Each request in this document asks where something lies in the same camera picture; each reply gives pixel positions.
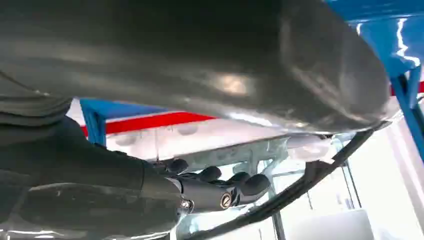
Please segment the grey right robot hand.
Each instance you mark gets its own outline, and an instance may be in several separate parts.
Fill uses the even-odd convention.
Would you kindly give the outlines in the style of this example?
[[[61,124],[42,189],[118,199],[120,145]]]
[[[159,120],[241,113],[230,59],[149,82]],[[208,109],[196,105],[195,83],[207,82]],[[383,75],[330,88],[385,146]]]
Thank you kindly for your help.
[[[74,98],[326,135],[369,132],[389,95],[382,62],[322,0],[3,0],[0,237],[163,236],[269,189],[93,144],[67,116]]]

